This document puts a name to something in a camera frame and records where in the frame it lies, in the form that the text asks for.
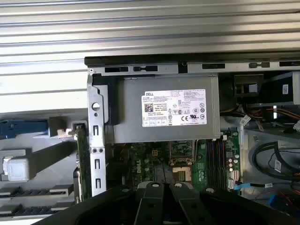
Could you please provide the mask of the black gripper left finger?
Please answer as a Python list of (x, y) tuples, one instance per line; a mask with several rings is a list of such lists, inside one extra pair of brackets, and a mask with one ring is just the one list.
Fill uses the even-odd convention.
[(160, 225), (164, 185), (118, 186), (37, 222), (38, 225)]

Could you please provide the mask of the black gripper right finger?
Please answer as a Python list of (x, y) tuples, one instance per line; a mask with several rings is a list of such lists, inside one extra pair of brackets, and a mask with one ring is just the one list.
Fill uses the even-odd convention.
[(189, 225), (298, 225), (300, 220), (222, 189), (196, 192), (183, 182), (169, 185)]

